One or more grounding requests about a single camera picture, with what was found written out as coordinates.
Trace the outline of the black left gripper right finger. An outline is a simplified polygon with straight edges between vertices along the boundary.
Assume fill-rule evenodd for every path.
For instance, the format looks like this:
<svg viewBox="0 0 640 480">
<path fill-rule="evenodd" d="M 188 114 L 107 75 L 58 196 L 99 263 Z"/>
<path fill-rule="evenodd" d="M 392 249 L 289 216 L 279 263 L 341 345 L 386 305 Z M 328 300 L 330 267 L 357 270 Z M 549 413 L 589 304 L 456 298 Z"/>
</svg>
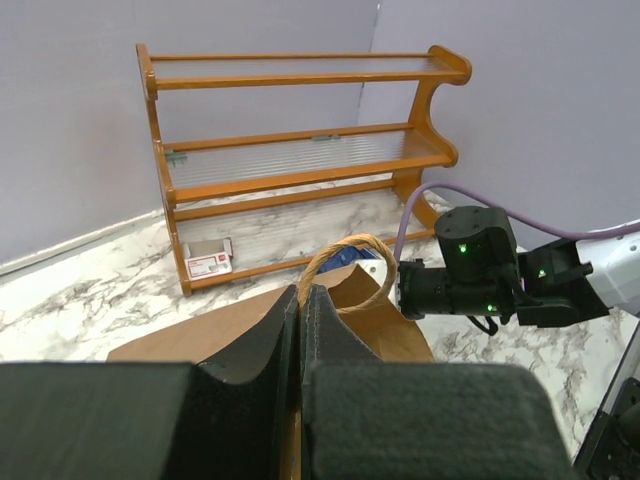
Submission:
<svg viewBox="0 0 640 480">
<path fill-rule="evenodd" d="M 305 479 L 571 479 L 548 395 L 504 364 L 385 362 L 316 286 L 301 313 Z"/>
</svg>

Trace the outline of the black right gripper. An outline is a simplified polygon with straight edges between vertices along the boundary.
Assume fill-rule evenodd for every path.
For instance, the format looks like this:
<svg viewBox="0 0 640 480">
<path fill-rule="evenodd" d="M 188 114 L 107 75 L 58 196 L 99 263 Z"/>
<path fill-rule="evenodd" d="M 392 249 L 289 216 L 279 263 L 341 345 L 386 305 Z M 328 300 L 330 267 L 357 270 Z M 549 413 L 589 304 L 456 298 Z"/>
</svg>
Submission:
<svg viewBox="0 0 640 480">
<path fill-rule="evenodd" d="M 475 325 L 507 324 L 515 313 L 518 259 L 506 211 L 456 207 L 436 221 L 435 236 L 442 268 L 426 267 L 420 259 L 399 264 L 402 315 L 409 320 L 459 315 Z"/>
</svg>

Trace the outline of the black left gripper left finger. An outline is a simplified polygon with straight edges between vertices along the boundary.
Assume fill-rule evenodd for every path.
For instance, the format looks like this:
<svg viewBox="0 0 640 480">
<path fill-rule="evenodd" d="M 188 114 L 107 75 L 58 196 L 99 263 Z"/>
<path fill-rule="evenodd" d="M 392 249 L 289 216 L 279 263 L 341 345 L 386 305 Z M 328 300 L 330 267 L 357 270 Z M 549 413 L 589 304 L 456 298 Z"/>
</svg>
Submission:
<svg viewBox="0 0 640 480">
<path fill-rule="evenodd" d="M 297 290 L 192 361 L 1 367 L 5 479 L 286 479 Z"/>
</svg>

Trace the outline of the blue Bonk snack bag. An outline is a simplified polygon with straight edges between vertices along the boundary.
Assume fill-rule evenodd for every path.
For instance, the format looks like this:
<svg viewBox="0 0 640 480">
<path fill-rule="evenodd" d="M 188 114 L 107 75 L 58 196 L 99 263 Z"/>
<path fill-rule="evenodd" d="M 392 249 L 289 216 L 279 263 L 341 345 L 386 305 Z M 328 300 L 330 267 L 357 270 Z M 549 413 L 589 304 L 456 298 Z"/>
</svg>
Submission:
<svg viewBox="0 0 640 480">
<path fill-rule="evenodd" d="M 325 273 L 344 266 L 348 266 L 357 260 L 376 259 L 368 249 L 358 249 L 355 246 L 346 246 L 337 253 L 331 255 L 318 269 L 318 273 Z"/>
</svg>

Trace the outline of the brown paper bag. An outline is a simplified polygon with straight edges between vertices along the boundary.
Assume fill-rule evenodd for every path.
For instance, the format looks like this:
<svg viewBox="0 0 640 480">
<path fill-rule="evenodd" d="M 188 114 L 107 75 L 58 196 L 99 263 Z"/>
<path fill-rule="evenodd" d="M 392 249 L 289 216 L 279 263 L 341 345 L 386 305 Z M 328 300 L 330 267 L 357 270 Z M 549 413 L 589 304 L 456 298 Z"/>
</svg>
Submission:
<svg viewBox="0 0 640 480">
<path fill-rule="evenodd" d="M 319 274 L 324 263 L 347 246 L 366 246 L 378 251 L 386 261 L 386 277 L 379 288 L 359 267 L 341 267 Z M 394 281 L 399 257 L 386 244 L 371 234 L 348 236 L 317 253 L 304 270 L 298 289 L 299 347 L 295 416 L 287 427 L 289 445 L 286 452 L 293 464 L 282 469 L 284 479 L 303 479 L 306 467 L 306 437 L 302 418 L 302 381 L 306 361 L 311 358 L 307 339 L 315 328 L 307 316 L 311 312 L 309 296 L 312 286 L 335 288 L 330 297 L 329 312 L 343 321 L 349 333 L 365 345 L 377 359 L 387 362 L 432 363 L 434 356 L 419 327 L 406 320 L 392 305 L 388 294 L 395 290 Z M 270 290 L 220 309 L 166 327 L 115 348 L 109 361 L 190 361 L 199 363 L 221 351 L 232 341 L 259 323 L 284 290 Z"/>
</svg>

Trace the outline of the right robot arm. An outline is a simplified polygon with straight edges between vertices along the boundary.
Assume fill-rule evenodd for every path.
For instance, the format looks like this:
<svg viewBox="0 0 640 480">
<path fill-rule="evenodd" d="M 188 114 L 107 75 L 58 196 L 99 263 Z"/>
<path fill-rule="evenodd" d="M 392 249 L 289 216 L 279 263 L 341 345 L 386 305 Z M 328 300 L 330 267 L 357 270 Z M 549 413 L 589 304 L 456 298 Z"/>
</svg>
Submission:
<svg viewBox="0 0 640 480">
<path fill-rule="evenodd" d="M 518 252 L 502 208 L 457 207 L 435 236 L 444 267 L 421 260 L 398 266 L 397 302 L 408 320 L 458 315 L 489 336 L 511 318 L 522 326 L 562 328 L 639 307 L 639 233 L 599 232 Z"/>
</svg>

